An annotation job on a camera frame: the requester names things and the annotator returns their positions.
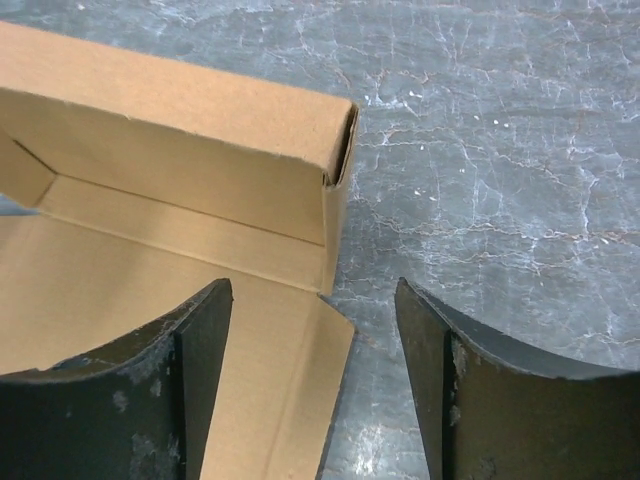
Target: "cardboard box lid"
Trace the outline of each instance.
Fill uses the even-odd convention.
[[[0,191],[45,213],[0,218],[0,373],[229,277],[202,478],[313,478],[353,335],[317,292],[356,124],[348,100],[0,22]]]
[[[0,128],[52,172],[321,245],[330,293],[349,100],[7,23],[0,81]],[[52,179],[15,178],[27,207]]]

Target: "corrugated cardboard edge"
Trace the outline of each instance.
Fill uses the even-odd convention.
[[[38,206],[56,174],[0,130],[0,192],[25,208]]]
[[[321,298],[315,307],[289,386],[265,480],[315,478],[328,445],[327,434],[355,328]]]
[[[351,185],[351,171],[353,169],[353,150],[357,140],[359,122],[359,110],[353,105],[349,112],[347,127],[344,132],[342,165],[338,182],[335,185],[325,183],[322,198],[324,210],[324,235],[325,235],[325,268],[322,275],[320,293],[331,295],[333,282],[338,267],[338,255],[342,239],[342,227],[347,211],[349,186]]]

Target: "metal piece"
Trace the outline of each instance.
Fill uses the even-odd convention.
[[[404,279],[395,302],[431,480],[640,479],[640,372],[527,345]]]
[[[217,280],[102,347],[0,376],[0,478],[197,480],[231,304]]]

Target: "gray marble surface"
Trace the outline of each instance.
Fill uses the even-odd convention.
[[[0,18],[363,107],[332,302],[358,326],[324,479],[427,479],[399,276],[640,368],[639,0],[0,0]]]

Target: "open cardboard box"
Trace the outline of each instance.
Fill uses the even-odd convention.
[[[0,374],[234,291],[205,480],[312,479],[353,326],[330,293],[348,100],[0,23]]]

